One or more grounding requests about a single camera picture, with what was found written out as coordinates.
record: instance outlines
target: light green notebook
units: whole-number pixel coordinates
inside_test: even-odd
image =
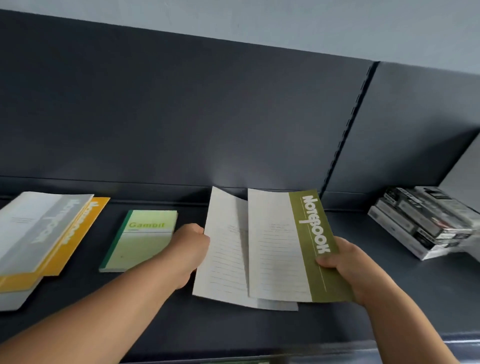
[[[100,272],[124,272],[161,252],[170,242],[178,213],[130,210],[100,265]]]

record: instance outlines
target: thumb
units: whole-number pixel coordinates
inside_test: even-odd
[[[336,268],[338,264],[338,254],[322,254],[315,259],[318,265],[324,268]]]

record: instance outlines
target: shelf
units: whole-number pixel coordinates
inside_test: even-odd
[[[99,273],[98,266],[130,209],[176,209],[178,226],[188,222],[203,226],[207,213],[206,206],[109,203],[62,274],[44,278],[17,312],[0,313],[0,341],[118,275]],[[459,253],[421,262],[365,214],[327,216],[334,233],[359,245],[380,264],[444,338],[480,333],[477,261]],[[270,355],[373,339],[365,310],[354,303],[300,304],[298,312],[272,312],[194,297],[192,285],[193,279],[167,300],[123,361]]]

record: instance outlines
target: stack of boxes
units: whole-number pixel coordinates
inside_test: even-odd
[[[421,260],[462,251],[480,230],[480,214],[437,187],[389,187],[369,215]]]

